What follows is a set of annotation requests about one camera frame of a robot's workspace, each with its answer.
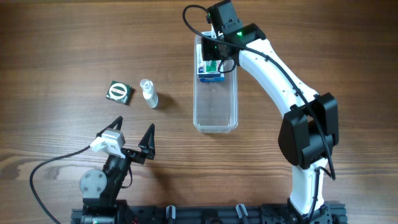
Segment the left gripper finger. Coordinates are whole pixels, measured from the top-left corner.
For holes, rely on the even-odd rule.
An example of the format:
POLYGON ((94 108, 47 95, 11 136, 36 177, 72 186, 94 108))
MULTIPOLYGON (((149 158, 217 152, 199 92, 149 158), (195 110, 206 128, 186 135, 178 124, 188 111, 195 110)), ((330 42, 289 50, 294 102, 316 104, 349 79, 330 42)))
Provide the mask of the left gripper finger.
POLYGON ((123 125, 123 117, 119 116, 117 117, 111 124, 109 124, 107 127, 105 127, 103 130, 101 130, 100 132, 98 132, 96 134, 96 137, 101 137, 101 135, 108 129, 115 129, 120 131, 121 130, 121 126, 123 125))
POLYGON ((155 157, 155 124, 151 124, 138 144, 141 153, 146 159, 153 160, 155 157))

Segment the white green medicine box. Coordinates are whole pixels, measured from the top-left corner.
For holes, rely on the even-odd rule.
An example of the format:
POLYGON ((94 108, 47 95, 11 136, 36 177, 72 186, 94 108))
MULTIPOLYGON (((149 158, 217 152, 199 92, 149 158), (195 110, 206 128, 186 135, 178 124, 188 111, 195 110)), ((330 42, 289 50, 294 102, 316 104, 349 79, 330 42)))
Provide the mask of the white green medicine box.
POLYGON ((220 60, 209 60, 203 62, 203 71, 205 73, 218 72, 218 67, 220 65, 220 60))

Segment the white blue Hansaplast box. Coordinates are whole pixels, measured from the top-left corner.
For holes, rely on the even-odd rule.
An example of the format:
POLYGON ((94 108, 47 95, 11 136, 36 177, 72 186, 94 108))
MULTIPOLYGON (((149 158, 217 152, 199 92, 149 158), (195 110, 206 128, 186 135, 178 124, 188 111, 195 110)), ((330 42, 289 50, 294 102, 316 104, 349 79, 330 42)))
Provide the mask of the white blue Hansaplast box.
POLYGON ((219 67, 218 67, 218 72, 205 73, 203 71, 203 62, 204 62, 204 60, 202 59, 202 56, 201 56, 201 44, 197 44, 197 46, 196 46, 196 56, 197 56, 196 66, 197 66, 197 76, 198 76, 198 78, 224 77, 224 75, 219 72, 219 70, 223 71, 223 66, 221 65, 221 63, 219 65, 219 67))

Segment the green Zam-Buk tin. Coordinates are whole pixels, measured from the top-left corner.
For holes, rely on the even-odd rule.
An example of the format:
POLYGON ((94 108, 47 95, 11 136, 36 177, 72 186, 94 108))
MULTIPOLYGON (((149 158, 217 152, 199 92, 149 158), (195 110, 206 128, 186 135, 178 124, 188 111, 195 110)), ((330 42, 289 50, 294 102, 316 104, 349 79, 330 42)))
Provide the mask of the green Zam-Buk tin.
POLYGON ((120 103, 123 105, 129 105, 134 89, 125 83, 112 81, 107 92, 106 99, 120 103))

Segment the blue yellow VapoDrops box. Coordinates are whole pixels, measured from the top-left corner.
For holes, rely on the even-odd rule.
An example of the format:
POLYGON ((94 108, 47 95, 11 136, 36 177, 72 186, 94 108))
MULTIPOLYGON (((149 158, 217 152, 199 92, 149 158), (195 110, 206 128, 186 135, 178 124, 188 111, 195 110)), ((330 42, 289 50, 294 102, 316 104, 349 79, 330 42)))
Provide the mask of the blue yellow VapoDrops box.
POLYGON ((224 77, 199 78, 199 81, 201 81, 203 83, 223 82, 224 77))

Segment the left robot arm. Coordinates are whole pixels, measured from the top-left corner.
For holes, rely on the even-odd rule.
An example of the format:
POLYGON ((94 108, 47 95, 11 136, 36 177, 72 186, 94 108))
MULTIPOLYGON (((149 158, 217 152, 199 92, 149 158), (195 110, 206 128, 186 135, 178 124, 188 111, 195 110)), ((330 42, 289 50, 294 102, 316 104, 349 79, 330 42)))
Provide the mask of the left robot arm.
POLYGON ((91 169, 80 179, 83 208, 72 211, 72 223, 139 223, 137 215, 126 200, 118 200, 124 189, 124 179, 131 175, 131 164, 143 164, 155 157, 155 124, 150 124, 140 143, 139 150, 124 147, 121 132, 123 117, 119 116, 110 125, 96 134, 89 145, 94 152, 104 152, 108 158, 102 169, 91 169))

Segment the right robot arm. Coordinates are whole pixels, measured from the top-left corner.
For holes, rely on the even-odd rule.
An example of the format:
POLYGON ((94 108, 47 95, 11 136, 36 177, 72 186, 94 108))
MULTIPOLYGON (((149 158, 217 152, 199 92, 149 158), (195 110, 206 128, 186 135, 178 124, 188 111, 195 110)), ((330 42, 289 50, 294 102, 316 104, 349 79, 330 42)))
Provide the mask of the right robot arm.
POLYGON ((293 189, 287 202, 291 223, 331 223, 331 205, 322 196, 323 178, 336 178, 333 147, 339 142, 338 105, 304 84, 277 56, 265 33, 244 25, 231 1, 205 9, 213 30, 201 39, 205 61, 233 61, 262 86, 282 116, 279 148, 292 165, 293 189))

